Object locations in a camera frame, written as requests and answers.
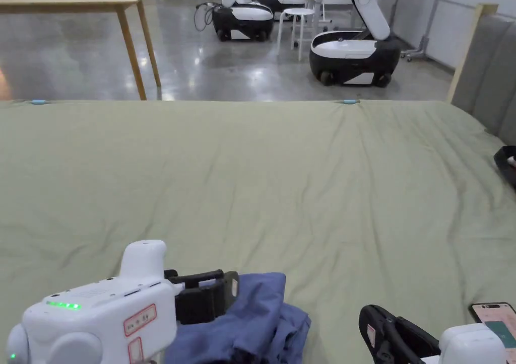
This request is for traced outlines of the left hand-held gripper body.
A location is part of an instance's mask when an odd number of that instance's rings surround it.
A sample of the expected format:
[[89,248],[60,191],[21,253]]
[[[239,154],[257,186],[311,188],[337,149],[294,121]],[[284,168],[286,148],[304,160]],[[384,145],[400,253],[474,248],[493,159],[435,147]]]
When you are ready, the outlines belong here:
[[7,339],[6,363],[150,363],[177,335],[181,285],[165,278],[162,240],[129,244],[118,276],[29,306]]

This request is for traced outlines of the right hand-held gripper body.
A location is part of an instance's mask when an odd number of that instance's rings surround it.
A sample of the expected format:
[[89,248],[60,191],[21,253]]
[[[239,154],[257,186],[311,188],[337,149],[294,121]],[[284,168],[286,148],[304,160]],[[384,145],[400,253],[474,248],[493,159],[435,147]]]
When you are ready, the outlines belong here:
[[423,363],[507,363],[501,339],[485,324],[446,329],[438,342],[439,354],[427,355]]

